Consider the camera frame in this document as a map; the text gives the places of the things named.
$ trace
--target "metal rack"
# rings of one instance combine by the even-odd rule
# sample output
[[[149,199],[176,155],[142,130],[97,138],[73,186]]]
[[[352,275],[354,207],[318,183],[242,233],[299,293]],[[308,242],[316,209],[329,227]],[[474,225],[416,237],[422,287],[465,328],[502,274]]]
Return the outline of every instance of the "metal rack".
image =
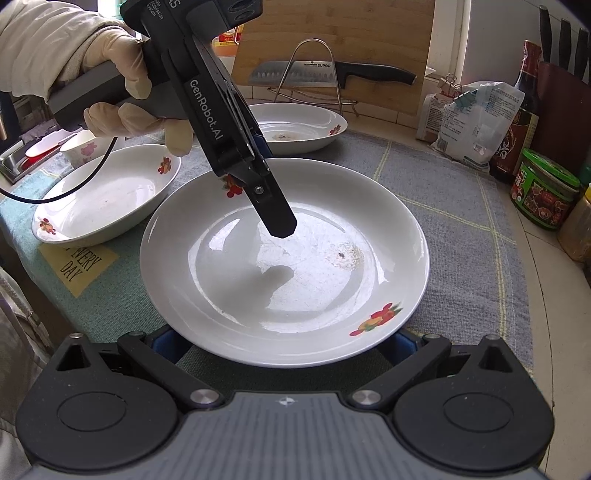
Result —
[[[329,51],[330,61],[333,64],[333,76],[335,77],[335,82],[336,82],[336,100],[337,100],[336,102],[330,101],[330,100],[323,102],[322,100],[325,100],[325,99],[322,97],[314,96],[309,93],[301,92],[299,90],[294,90],[294,89],[290,90],[291,95],[281,92],[281,88],[283,87],[283,84],[285,83],[285,80],[287,78],[287,74],[289,73],[289,71],[294,63],[294,58],[296,56],[297,51],[299,50],[299,48],[302,45],[304,45],[305,43],[308,43],[308,42],[318,42],[321,45],[324,45],[326,47],[326,50]],[[275,93],[275,98],[273,99],[274,103],[277,101],[277,98],[279,96],[281,96],[281,97],[287,98],[293,102],[304,103],[306,105],[316,105],[316,106],[321,106],[321,107],[338,106],[339,113],[341,115],[343,115],[343,105],[349,105],[352,108],[355,116],[359,116],[359,113],[355,109],[355,105],[357,105],[357,103],[358,103],[357,100],[343,100],[341,97],[341,94],[340,94],[339,82],[336,79],[337,79],[337,75],[336,75],[336,66],[335,66],[335,56],[333,55],[332,50],[330,49],[328,43],[326,43],[325,41],[323,41],[319,38],[307,38],[306,40],[302,40],[301,42],[299,42],[297,44],[297,47],[295,48],[294,52],[291,54],[290,61],[288,62],[287,67],[285,68],[285,72],[283,73],[283,77],[281,78],[281,81],[279,83],[279,87],[277,87],[277,88],[269,87],[269,90],[272,91],[273,93]],[[298,95],[304,96],[304,97],[309,98],[311,100],[319,100],[319,101],[313,102],[313,101],[305,101],[305,100],[297,99],[293,96],[294,92],[298,93]]]

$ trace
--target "metal screw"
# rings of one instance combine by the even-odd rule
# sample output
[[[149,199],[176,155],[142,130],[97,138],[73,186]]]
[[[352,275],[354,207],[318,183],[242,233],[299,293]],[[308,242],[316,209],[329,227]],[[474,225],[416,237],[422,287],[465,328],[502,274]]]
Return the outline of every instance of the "metal screw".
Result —
[[[382,395],[373,390],[357,390],[353,394],[353,400],[359,405],[375,405],[382,399]]]
[[[191,393],[191,400],[199,405],[209,405],[217,402],[220,394],[208,388],[200,388]]]

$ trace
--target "sleeve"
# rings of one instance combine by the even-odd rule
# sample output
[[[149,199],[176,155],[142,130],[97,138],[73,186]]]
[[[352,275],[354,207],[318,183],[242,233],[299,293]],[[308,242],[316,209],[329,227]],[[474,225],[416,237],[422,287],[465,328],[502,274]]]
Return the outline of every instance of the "sleeve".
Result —
[[[98,33],[119,26],[63,2],[12,0],[0,11],[0,90],[47,100],[56,80],[78,76]]]

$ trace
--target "green lid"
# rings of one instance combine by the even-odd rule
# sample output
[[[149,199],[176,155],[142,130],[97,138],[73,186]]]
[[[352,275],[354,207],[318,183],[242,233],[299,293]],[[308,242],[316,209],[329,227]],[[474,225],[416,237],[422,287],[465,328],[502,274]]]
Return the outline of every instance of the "green lid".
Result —
[[[540,155],[539,153],[530,150],[529,148],[523,149],[523,155],[525,158],[530,160],[535,166],[541,168],[542,170],[546,171],[553,177],[563,181],[568,186],[578,189],[581,185],[579,179],[569,172],[566,168],[561,165],[558,165],[556,162],[553,162],[548,157]]]

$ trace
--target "white ceramic plate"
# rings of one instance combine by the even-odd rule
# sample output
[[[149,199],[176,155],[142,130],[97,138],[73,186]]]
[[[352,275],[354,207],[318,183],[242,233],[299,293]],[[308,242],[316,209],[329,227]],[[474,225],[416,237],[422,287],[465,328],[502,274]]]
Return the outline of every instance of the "white ceramic plate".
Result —
[[[71,172],[44,198],[79,185],[101,161],[99,157]],[[137,145],[111,152],[96,176],[77,192],[39,205],[33,234],[63,247],[106,242],[140,223],[167,194],[181,166],[163,145]]]
[[[396,332],[429,273],[414,216],[352,170],[268,163],[298,220],[288,238],[271,237],[246,194],[212,172],[156,210],[139,260],[160,314],[195,345],[265,367],[335,362]]]
[[[332,110],[302,103],[251,105],[273,155],[313,152],[347,130],[347,120]]]

